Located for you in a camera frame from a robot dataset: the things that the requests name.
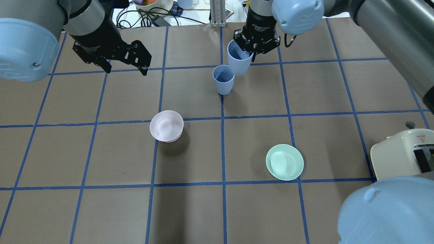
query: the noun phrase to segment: cable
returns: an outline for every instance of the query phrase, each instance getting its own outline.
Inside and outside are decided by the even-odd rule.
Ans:
[[[167,13],[157,13],[157,12],[152,12],[153,9],[161,9],[161,10],[166,11]],[[139,10],[128,10],[128,11],[125,11],[125,10],[126,10],[126,8],[123,9],[123,10],[121,10],[121,11],[119,12],[118,16],[116,17],[116,27],[119,28],[119,29],[130,29],[130,28],[134,28],[133,26],[134,26],[135,24],[137,24],[139,21],[141,21],[141,24],[140,24],[141,26],[140,26],[140,27],[150,27],[150,26],[151,26],[151,19],[150,19],[150,18],[152,18],[153,16],[155,16],[155,14],[165,15],[165,16],[172,16],[172,17],[174,17],[174,18],[175,18],[175,21],[176,21],[176,23],[177,23],[177,25],[179,25],[179,22],[178,22],[178,20],[177,20],[177,17],[178,17],[178,18],[182,18],[182,19],[192,20],[192,21],[195,21],[195,22],[197,22],[197,23],[201,23],[201,24],[206,24],[206,23],[204,23],[204,22],[201,22],[201,21],[198,21],[198,20],[195,20],[195,19],[192,19],[192,18],[183,17],[183,16],[176,16],[176,15],[172,14],[169,10],[164,9],[164,8],[160,8],[160,7],[153,7],[153,8],[151,8],[151,9],[148,10],[148,11],[141,10],[141,9],[139,9]],[[126,20],[120,20],[120,18],[121,18],[124,14],[130,13],[130,12],[137,12],[137,13],[140,14],[139,19],[138,19],[134,24],[132,24],[132,25],[131,25],[131,23],[129,23],[129,22],[126,21]],[[126,23],[128,23],[129,26],[123,26],[123,25],[122,25],[122,22],[126,22]]]
[[[294,41],[295,41],[295,39],[297,38],[297,36],[294,36],[292,39],[291,39],[291,42],[289,43],[289,44],[287,44],[288,42],[287,42],[287,34],[285,33],[285,47],[290,47],[293,43],[294,43]]]
[[[147,11],[147,12],[148,12],[148,13],[152,13],[151,11],[154,10],[154,9],[161,9],[161,10],[166,11],[166,12],[168,13],[168,15],[171,15],[171,16],[173,16],[173,17],[175,18],[175,20],[176,20],[176,24],[179,25],[179,22],[178,22],[178,19],[176,18],[176,16],[175,16],[174,14],[171,14],[170,11],[167,10],[167,9],[160,8],[160,7],[153,7],[153,8],[151,8],[151,9],[150,9],[149,11]]]

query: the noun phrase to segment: cup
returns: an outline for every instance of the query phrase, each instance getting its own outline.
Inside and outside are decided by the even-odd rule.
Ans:
[[[193,0],[178,0],[178,6],[187,9],[193,5]]]
[[[229,68],[236,76],[241,76],[247,72],[252,62],[253,53],[249,56],[249,52],[243,51],[240,46],[232,40],[227,45],[227,60]]]
[[[214,84],[220,95],[227,95],[233,87],[235,75],[226,64],[215,67],[213,71]]]

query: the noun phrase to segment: grid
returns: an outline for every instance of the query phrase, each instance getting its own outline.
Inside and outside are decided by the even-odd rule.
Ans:
[[[76,211],[75,211],[75,215],[74,215],[74,222],[73,222],[73,226],[72,226],[72,230],[71,230],[71,236],[70,236],[70,240],[69,243],[72,244],[73,243],[73,239],[74,239],[74,232],[75,232],[75,227],[76,227],[76,223],[77,223],[77,217],[80,211],[80,203],[81,203],[81,199],[82,199],[82,194],[83,194],[83,190],[84,189],[103,189],[103,188],[149,188],[150,189],[150,195],[149,195],[149,207],[148,207],[148,220],[147,220],[147,229],[146,229],[146,243],[149,243],[149,231],[150,231],[150,225],[151,225],[151,213],[152,213],[152,203],[153,203],[153,190],[154,188],[162,188],[162,187],[179,187],[179,186],[197,186],[197,185],[221,185],[222,186],[222,196],[223,196],[223,228],[224,228],[224,243],[228,243],[227,242],[227,214],[226,214],[226,186],[227,185],[253,185],[253,184],[297,184],[298,185],[298,189],[299,189],[299,196],[300,196],[300,206],[301,206],[301,213],[302,213],[302,220],[303,220],[303,227],[304,227],[304,232],[305,232],[305,238],[306,238],[306,243],[310,243],[309,241],[309,233],[308,233],[308,225],[307,225],[307,221],[306,221],[306,213],[305,213],[305,207],[304,207],[304,200],[303,200],[303,190],[302,190],[302,183],[313,183],[313,182],[350,182],[350,181],[371,181],[371,182],[375,182],[375,177],[371,168],[371,164],[369,161],[369,156],[368,156],[368,151],[366,148],[366,144],[363,138],[363,134],[362,134],[362,130],[360,127],[360,123],[358,120],[358,115],[364,115],[364,114],[381,114],[381,113],[409,113],[409,112],[419,112],[423,118],[423,121],[425,123],[425,126],[429,129],[429,124],[427,122],[427,118],[425,117],[424,112],[428,112],[428,110],[424,110],[421,108],[421,105],[417,99],[417,96],[414,92],[414,90],[409,86],[410,92],[413,95],[414,101],[417,104],[418,109],[415,110],[395,110],[395,111],[369,111],[369,112],[357,112],[354,106],[354,102],[352,100],[352,95],[347,83],[347,79],[345,76],[345,72],[342,66],[343,62],[353,62],[353,61],[375,61],[375,60],[387,60],[386,58],[370,58],[370,59],[340,59],[339,56],[339,52],[334,40],[334,36],[332,33],[332,30],[330,28],[330,24],[329,21],[326,20],[327,23],[327,27],[329,30],[329,34],[330,34],[330,38],[332,40],[333,43],[333,47],[336,53],[336,57],[337,59],[333,59],[333,60],[316,60],[316,61],[293,61],[293,62],[283,62],[282,61],[282,56],[281,56],[281,52],[280,52],[280,47],[278,47],[277,51],[279,54],[279,62],[276,63],[254,63],[252,64],[253,66],[264,66],[264,65],[279,65],[280,66],[280,72],[281,72],[281,78],[282,78],[282,86],[283,86],[283,92],[284,92],[284,97],[285,97],[285,105],[286,105],[286,110],[287,113],[286,114],[276,114],[276,115],[250,115],[250,116],[225,116],[224,114],[224,97],[221,96],[221,116],[220,117],[207,117],[207,118],[186,118],[184,119],[185,121],[200,121],[200,120],[220,120],[221,121],[221,155],[222,155],[222,181],[218,181],[218,182],[194,182],[194,183],[174,183],[174,184],[155,184],[155,168],[156,168],[156,161],[157,161],[157,150],[158,150],[158,141],[155,141],[155,146],[154,146],[154,158],[153,158],[153,166],[152,166],[152,177],[151,177],[151,183],[150,184],[141,184],[141,185],[85,185],[85,181],[86,181],[86,175],[87,175],[87,169],[89,166],[89,160],[91,157],[91,153],[92,153],[92,147],[93,147],[93,142],[95,139],[95,134],[97,131],[97,127],[98,125],[106,125],[106,124],[126,124],[126,123],[149,123],[150,120],[134,120],[134,121],[109,121],[109,122],[99,122],[98,121],[98,117],[99,117],[99,112],[100,112],[100,108],[101,108],[101,103],[102,103],[102,99],[104,96],[104,89],[105,89],[105,84],[107,81],[107,74],[105,74],[104,76],[104,82],[102,85],[102,90],[101,90],[101,95],[99,98],[99,104],[98,104],[98,109],[97,109],[97,113],[95,116],[95,122],[93,123],[71,123],[71,124],[39,124],[39,118],[42,112],[42,109],[44,107],[44,102],[46,100],[49,88],[50,88],[50,84],[51,81],[53,79],[54,76],[59,76],[59,75],[71,75],[71,74],[83,74],[83,73],[103,73],[103,71],[89,71],[89,72],[69,72],[69,73],[56,73],[56,67],[60,58],[60,54],[62,52],[64,43],[65,43],[65,39],[66,39],[66,35],[63,38],[62,44],[60,46],[60,51],[59,54],[56,58],[56,62],[53,68],[53,72],[51,74],[49,74],[50,79],[36,118],[36,121],[33,125],[0,125],[0,128],[20,128],[20,127],[29,127],[29,128],[33,128],[27,148],[26,148],[26,152],[18,173],[18,176],[16,178],[15,184],[13,187],[10,188],[0,188],[0,191],[12,191],[8,206],[7,206],[7,210],[4,214],[3,217],[3,221],[0,227],[0,235],[3,231],[4,225],[7,221],[7,216],[15,195],[16,191],[25,191],[25,190],[56,190],[56,189],[77,189],[80,190],[79,191],[79,198],[78,198],[78,202],[77,202],[77,206],[76,206]],[[164,72],[165,70],[170,70],[170,69],[195,69],[195,68],[212,68],[215,66],[188,66],[188,67],[165,67],[165,63],[166,63],[166,52],[167,52],[167,43],[168,43],[168,31],[169,28],[166,28],[166,33],[165,33],[165,40],[164,40],[164,56],[163,56],[163,65],[162,68],[150,68],[149,70],[161,70],[162,71],[162,79],[161,79],[161,87],[160,87],[160,98],[159,98],[159,106],[158,106],[158,111],[161,111],[161,105],[162,105],[162,99],[163,99],[163,87],[164,87]],[[224,48],[223,48],[223,33],[222,33],[222,29],[220,28],[220,63],[223,64],[223,53],[224,53]],[[342,73],[342,77],[344,80],[344,84],[345,84],[345,88],[349,97],[349,101],[351,104],[351,108],[352,108],[352,112],[331,112],[331,113],[302,113],[302,114],[293,114],[291,113],[290,110],[290,106],[289,106],[289,102],[288,102],[288,95],[286,92],[286,83],[285,83],[285,75],[283,72],[283,65],[284,64],[296,64],[296,63],[329,63],[329,62],[335,62],[339,64],[341,73]],[[121,70],[113,70],[112,72],[130,72],[130,71],[136,71],[135,69],[121,69]],[[357,129],[358,129],[358,133],[360,136],[360,140],[362,143],[362,147],[363,147],[363,151],[365,154],[365,159],[366,159],[366,163],[367,163],[367,167],[369,169],[369,173],[370,173],[370,177],[369,178],[331,178],[331,179],[301,179],[301,177],[298,177],[295,180],[292,181],[279,181],[279,180],[269,180],[269,181],[226,181],[226,169],[225,169],[225,131],[224,131],[224,123],[225,120],[230,120],[230,119],[255,119],[255,118],[278,118],[278,117],[282,117],[282,118],[288,118],[288,123],[289,123],[289,132],[290,132],[290,136],[291,136],[291,142],[292,145],[296,147],[296,141],[294,138],[294,131],[293,131],[293,126],[292,126],[292,118],[293,117],[297,117],[297,116],[328,116],[328,115],[353,115],[356,125],[357,125]],[[84,174],[83,174],[83,178],[82,178],[82,182],[81,185],[71,185],[71,186],[47,186],[47,187],[18,187],[18,183],[20,181],[20,177],[21,177],[21,173],[23,171],[24,165],[26,163],[26,158],[29,152],[29,148],[32,144],[32,140],[33,140],[33,136],[35,134],[35,130],[37,127],[52,127],[52,126],[85,126],[85,125],[93,125],[93,133],[92,133],[92,139],[90,142],[90,146],[89,146],[89,152],[87,155],[87,160],[86,160],[86,165],[85,165],[85,170],[84,170]]]

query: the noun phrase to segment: blue tape line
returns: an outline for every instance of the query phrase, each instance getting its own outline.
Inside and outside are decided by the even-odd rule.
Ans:
[[[304,113],[304,114],[292,114],[292,117],[304,117],[304,116],[330,116],[330,115],[352,115],[353,112],[332,112],[332,113]]]
[[[302,183],[324,183],[324,182],[355,182],[355,181],[371,181],[371,178],[339,178],[339,179],[306,179],[301,180]],[[200,186],[200,185],[267,185],[267,184],[294,184],[298,180],[281,181],[207,181],[207,182],[191,182],[191,183],[167,183],[154,184],[154,188],[160,187],[185,187],[185,186]],[[150,188],[152,184],[135,184],[135,185],[70,185],[70,186],[36,186],[36,187],[1,187],[0,191],[37,191],[37,190],[78,190],[78,189],[118,189],[118,188]]]
[[[60,45],[59,53],[57,54],[56,62],[54,63],[52,73],[55,72],[57,64],[59,63],[59,58],[60,58],[60,54],[63,50],[63,45],[65,44],[65,39],[66,39],[66,34],[63,36],[62,44]],[[41,112],[42,112],[42,109],[44,108],[44,103],[45,103],[45,100],[47,98],[48,90],[50,89],[50,85],[51,85],[52,80],[53,80],[53,75],[50,75],[50,79],[48,81],[47,88],[46,88],[45,93],[44,93],[44,98],[42,99],[41,107],[39,108],[38,116],[36,117],[35,125],[33,126],[32,134],[30,135],[29,143],[27,144],[26,152],[24,153],[24,158],[23,158],[23,161],[21,162],[20,170],[18,171],[18,175],[16,177],[16,181],[15,181],[15,184],[13,186],[14,189],[12,190],[12,193],[11,193],[10,198],[9,198],[9,203],[7,204],[6,212],[3,216],[3,221],[2,221],[1,226],[0,226],[0,237],[1,237],[1,234],[3,233],[3,228],[4,228],[4,225],[6,223],[7,216],[9,214],[10,206],[12,205],[13,197],[15,196],[15,191],[16,191],[16,188],[18,186],[18,182],[20,181],[20,177],[21,177],[21,174],[23,172],[24,164],[26,163],[26,159],[27,159],[27,155],[29,153],[30,145],[32,144],[33,136],[35,135],[36,125],[38,124],[39,118],[41,117]]]
[[[341,59],[341,62],[353,62],[353,61],[378,61],[378,60],[388,60],[387,58],[370,58],[370,59]]]
[[[85,182],[86,182],[87,171],[88,171],[88,168],[89,168],[90,156],[92,154],[93,142],[95,140],[96,129],[98,127],[98,117],[99,117],[99,113],[101,111],[102,98],[104,96],[105,85],[107,83],[107,76],[108,76],[108,74],[106,73],[104,75],[104,82],[102,83],[101,95],[99,96],[98,109],[96,110],[96,116],[95,116],[95,123],[94,123],[94,126],[93,126],[92,138],[90,140],[89,151],[88,151],[87,159],[86,159],[86,165],[84,167],[84,172],[83,172],[83,178],[82,178],[81,187],[80,187],[79,198],[77,200],[76,212],[74,214],[74,221],[72,223],[71,235],[69,237],[69,244],[72,244],[72,242],[74,241],[74,234],[75,234],[75,231],[76,231],[77,218],[78,218],[79,211],[80,211],[81,199],[82,199],[82,196],[83,196],[83,190],[84,190],[84,185],[85,185]]]
[[[34,127],[34,125],[0,125],[0,128],[25,128]]]
[[[204,65],[204,66],[185,66],[185,67],[167,67],[165,69],[205,69],[205,68],[215,68],[218,65]]]
[[[360,136],[360,141],[362,143],[363,152],[365,153],[365,159],[366,159],[366,164],[368,166],[369,175],[371,176],[372,182],[375,182],[374,172],[372,170],[372,166],[371,166],[371,163],[370,163],[370,160],[369,160],[369,155],[368,155],[368,150],[366,149],[365,139],[363,138],[362,129],[360,127],[360,123],[359,123],[358,117],[357,117],[357,111],[355,109],[354,102],[352,100],[350,88],[348,86],[348,82],[347,82],[347,78],[345,76],[344,68],[343,68],[342,62],[340,60],[341,58],[339,56],[338,48],[337,48],[336,43],[335,43],[335,38],[333,37],[333,32],[332,32],[332,29],[330,28],[329,20],[326,19],[325,22],[327,23],[327,28],[329,29],[330,38],[332,39],[332,43],[333,43],[333,48],[335,49],[336,57],[338,58],[338,61],[339,61],[338,63],[339,63],[339,67],[341,69],[342,78],[344,80],[345,89],[347,90],[347,94],[348,94],[348,98],[350,100],[351,108],[352,108],[353,113],[354,113],[354,119],[355,119],[355,122],[356,122],[356,125],[357,125],[357,130],[358,130],[358,134]]]
[[[306,209],[304,207],[303,189],[302,189],[302,185],[301,185],[300,176],[297,177],[297,184],[299,187],[300,207],[301,207],[301,214],[302,214],[302,218],[303,218],[303,227],[305,229],[306,244],[310,244],[309,233],[308,233],[308,229],[307,229]]]
[[[167,183],[167,184],[154,184],[154,187],[183,187],[183,186],[198,186],[198,185],[222,185],[222,181],[214,182],[192,182],[192,183]]]
[[[161,112],[161,105],[163,103],[163,88],[164,88],[164,70],[166,68],[166,55],[167,55],[167,38],[169,35],[169,27],[166,27],[166,38],[164,40],[164,52],[163,52],[163,68],[161,69],[161,86],[160,86],[160,102],[158,104],[158,112]]]
[[[226,212],[226,158],[224,148],[224,96],[220,96],[221,108],[221,177],[222,177],[222,198],[223,198],[223,241],[227,244],[227,212]]]
[[[390,110],[390,111],[369,111],[369,112],[357,112],[360,114],[384,114],[384,113],[414,113],[419,112],[419,110]]]
[[[35,191],[35,190],[78,190],[80,186],[36,186],[36,187],[17,187],[17,191]]]
[[[341,179],[312,179],[301,180],[302,183],[324,183],[324,182],[354,182],[354,181],[372,181],[372,178],[341,178]]]
[[[42,124],[42,125],[37,125],[36,127],[85,126],[85,125],[95,125],[95,123],[55,124],[55,125]]]
[[[293,147],[295,147],[296,146],[296,142],[295,142],[295,138],[294,138],[293,122],[292,122],[292,119],[291,119],[291,117],[292,117],[291,116],[291,110],[289,109],[288,94],[286,92],[285,74],[283,72],[283,62],[282,62],[282,54],[280,52],[280,46],[277,47],[277,52],[279,54],[280,75],[281,75],[281,78],[282,78],[283,95],[285,97],[286,111],[288,113],[287,116],[288,116],[288,122],[289,122],[289,133],[291,135],[291,143],[292,143]],[[302,191],[300,177],[297,178],[296,182],[297,182],[298,187],[299,187],[300,207],[301,207],[301,214],[302,214],[302,219],[303,219],[304,236],[305,236],[305,239],[306,239],[306,244],[310,244],[310,241],[309,241],[309,231],[308,231],[308,228],[307,228],[306,211],[305,211],[305,208],[304,208],[303,191]]]
[[[63,73],[54,73],[54,76],[64,76],[64,75],[81,75],[81,74],[97,74],[97,73],[105,73],[104,70],[96,70],[96,71],[79,71],[79,72],[63,72]]]
[[[152,71],[152,70],[162,70],[162,68],[148,68],[148,71]],[[117,73],[117,72],[134,72],[134,71],[139,72],[138,69],[115,69],[115,70],[112,70],[111,72]]]
[[[390,111],[366,111],[357,112],[358,115],[364,114],[384,114],[384,113],[414,113],[420,112],[417,109],[413,110],[390,110]],[[428,109],[423,109],[422,112],[429,112]],[[353,112],[330,112],[330,113],[302,113],[302,114],[291,114],[291,117],[302,117],[302,116],[330,116],[330,115],[353,115]],[[224,119],[260,119],[260,118],[282,118],[287,117],[286,114],[275,114],[275,115],[246,115],[246,116],[225,116]],[[185,118],[184,121],[200,121],[200,120],[221,120],[221,117],[202,117],[202,118]],[[111,124],[135,124],[135,123],[150,123],[151,120],[124,120],[124,121],[103,121],[98,122],[98,125],[111,125]],[[55,127],[55,126],[86,126],[94,125],[95,123],[76,123],[76,124],[42,124],[37,125],[37,127]],[[0,125],[1,128],[25,128],[33,127],[33,125]]]
[[[273,62],[273,63],[251,63],[250,66],[262,66],[262,65],[277,65],[280,64],[279,62]]]
[[[223,64],[223,53],[222,53],[223,45],[220,46],[220,64]],[[372,59],[342,59],[341,62],[353,62],[353,61],[376,61],[376,60],[388,60],[387,58],[372,58]],[[328,63],[328,62],[337,62],[338,60],[306,60],[306,61],[289,61],[282,62],[283,64],[297,64],[297,63]],[[252,63],[251,66],[261,66],[261,65],[277,65],[279,62],[271,62],[271,63]],[[165,69],[202,69],[202,68],[214,68],[217,65],[205,65],[205,66],[186,66],[186,67],[165,67]],[[163,68],[148,68],[149,71],[152,70],[162,70]],[[115,69],[112,70],[112,73],[118,72],[134,72],[139,71],[138,69]],[[79,75],[79,74],[94,74],[94,73],[104,73],[103,70],[96,71],[79,71],[79,72],[63,72],[63,73],[52,73],[49,75],[54,76],[64,76],[64,75]]]
[[[271,181],[228,181],[227,185],[263,185],[263,184],[291,184],[297,183],[297,180],[291,181],[281,181],[281,180],[271,180]]]
[[[226,116],[224,119],[259,119],[259,118],[282,118],[288,117],[287,114],[276,115],[247,115],[247,116]]]
[[[197,121],[197,120],[221,120],[221,117],[187,118],[187,119],[184,119],[184,121]]]
[[[105,121],[105,122],[98,122],[98,125],[137,124],[137,123],[150,123],[150,122],[151,120]]]
[[[421,104],[420,104],[419,101],[418,101],[418,97],[416,96],[416,93],[414,92],[413,87],[411,87],[410,84],[408,84],[408,87],[410,88],[410,92],[411,92],[411,94],[413,95],[413,98],[414,98],[414,101],[416,102],[416,105],[418,106],[418,109],[419,109],[418,112],[420,112],[421,115],[422,115],[422,119],[424,120],[425,127],[427,127],[427,129],[431,129],[431,128],[430,128],[430,125],[428,124],[427,117],[425,116],[424,111],[423,111],[423,109],[422,109],[422,107],[421,107]]]
[[[154,187],[155,187],[155,168],[157,167],[157,151],[158,151],[158,141],[155,140],[154,145],[154,160],[152,162],[152,177],[151,177],[151,188],[149,191],[149,204],[148,204],[148,221],[146,223],[146,236],[145,243],[149,243],[149,232],[151,231],[151,216],[152,216],[152,201],[154,198]]]
[[[308,61],[288,61],[288,62],[282,62],[282,64],[298,64],[298,63],[332,63],[337,62],[338,60],[308,60]]]
[[[160,87],[160,103],[158,105],[158,112],[161,112],[161,105],[163,101],[163,88],[164,88],[164,70],[166,68],[166,56],[167,56],[167,39],[169,37],[169,27],[166,27],[166,36],[164,38],[164,52],[163,52],[163,68],[162,68],[162,78]],[[149,191],[149,204],[148,204],[148,221],[146,223],[146,234],[145,243],[149,243],[149,232],[151,231],[151,216],[152,216],[152,201],[154,198],[154,185],[155,185],[155,169],[157,167],[157,152],[158,152],[158,141],[155,140],[154,145],[154,160],[152,162],[152,176],[151,176],[151,188]]]

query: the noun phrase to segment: green plate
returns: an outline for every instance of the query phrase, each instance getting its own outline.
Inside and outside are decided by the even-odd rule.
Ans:
[[[266,157],[268,171],[283,181],[291,181],[300,176],[304,168],[301,153],[293,146],[279,144],[272,147]]]

